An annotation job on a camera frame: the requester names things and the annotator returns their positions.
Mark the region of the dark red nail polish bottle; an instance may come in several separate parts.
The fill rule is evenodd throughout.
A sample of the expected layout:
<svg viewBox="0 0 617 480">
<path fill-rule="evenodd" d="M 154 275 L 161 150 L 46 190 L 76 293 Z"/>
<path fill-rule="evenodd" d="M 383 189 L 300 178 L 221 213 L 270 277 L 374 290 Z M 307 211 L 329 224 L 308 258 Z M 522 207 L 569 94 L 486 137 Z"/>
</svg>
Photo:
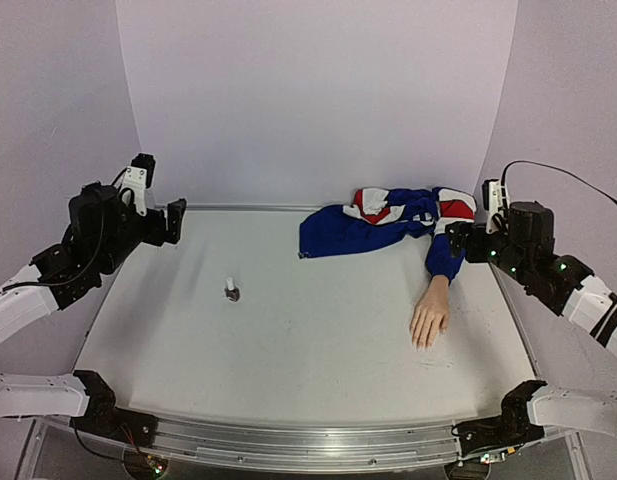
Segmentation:
<svg viewBox="0 0 617 480">
<path fill-rule="evenodd" d="M 226 298 L 230 300 L 231 302 L 238 302 L 241 297 L 240 290 L 238 287 L 234 287 L 232 289 L 226 287 L 224 289 L 224 293 L 225 293 Z"/>
</svg>

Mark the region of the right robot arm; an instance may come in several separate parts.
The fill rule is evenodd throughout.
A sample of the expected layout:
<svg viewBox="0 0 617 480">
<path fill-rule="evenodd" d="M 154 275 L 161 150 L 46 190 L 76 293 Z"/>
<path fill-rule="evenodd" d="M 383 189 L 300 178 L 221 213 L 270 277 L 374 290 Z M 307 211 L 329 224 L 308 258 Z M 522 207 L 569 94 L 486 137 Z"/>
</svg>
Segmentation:
<svg viewBox="0 0 617 480">
<path fill-rule="evenodd" d="M 450 223 L 445 232 L 452 254 L 497 268 L 617 358 L 617 294 L 576 257 L 555 253 L 553 212 L 537 202 L 513 202 L 493 220 L 493 231 L 484 224 Z M 617 393 L 528 380 L 503 397 L 499 415 L 462 422 L 455 431 L 465 451 L 472 453 L 539 440 L 548 426 L 617 439 Z"/>
</svg>

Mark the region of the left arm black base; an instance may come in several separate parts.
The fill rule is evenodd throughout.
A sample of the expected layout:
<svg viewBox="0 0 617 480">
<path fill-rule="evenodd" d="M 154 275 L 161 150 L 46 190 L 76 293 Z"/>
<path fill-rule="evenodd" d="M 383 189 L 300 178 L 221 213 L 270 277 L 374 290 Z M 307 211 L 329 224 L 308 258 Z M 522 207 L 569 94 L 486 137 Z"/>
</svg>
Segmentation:
<svg viewBox="0 0 617 480">
<path fill-rule="evenodd" d="M 88 405 L 82 416 L 71 418 L 71 427 L 79 433 L 126 442 L 139 448 L 153 445 L 158 424 L 155 416 L 119 407 L 114 391 L 97 372 L 75 370 L 73 375 L 84 385 Z"/>
</svg>

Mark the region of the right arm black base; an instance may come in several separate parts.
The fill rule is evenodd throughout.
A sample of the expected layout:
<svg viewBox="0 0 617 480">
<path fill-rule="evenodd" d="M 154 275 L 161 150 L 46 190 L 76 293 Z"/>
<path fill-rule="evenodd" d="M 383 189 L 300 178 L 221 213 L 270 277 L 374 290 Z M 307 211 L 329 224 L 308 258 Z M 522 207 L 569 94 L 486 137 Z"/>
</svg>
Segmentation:
<svg viewBox="0 0 617 480">
<path fill-rule="evenodd" d="M 524 381 L 503 397 L 499 415 L 454 425 L 452 433 L 459 439 L 461 457 L 520 447 L 543 439 L 545 429 L 531 422 L 528 402 L 546 385 L 542 380 Z"/>
</svg>

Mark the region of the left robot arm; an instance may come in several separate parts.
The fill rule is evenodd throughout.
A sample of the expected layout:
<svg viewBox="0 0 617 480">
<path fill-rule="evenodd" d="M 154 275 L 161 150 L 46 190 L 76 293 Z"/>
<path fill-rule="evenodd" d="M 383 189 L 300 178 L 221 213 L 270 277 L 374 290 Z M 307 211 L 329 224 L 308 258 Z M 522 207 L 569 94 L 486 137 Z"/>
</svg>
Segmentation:
<svg viewBox="0 0 617 480">
<path fill-rule="evenodd" d="M 140 245 L 179 242 L 185 199 L 163 209 L 141 208 L 129 187 L 92 183 L 68 204 L 62 240 L 34 256 L 0 287 L 0 345 L 15 333 L 65 310 L 101 287 Z M 76 373 L 26 376 L 0 373 L 0 418 L 82 417 L 104 437 L 119 433 L 121 411 L 94 394 Z"/>
</svg>

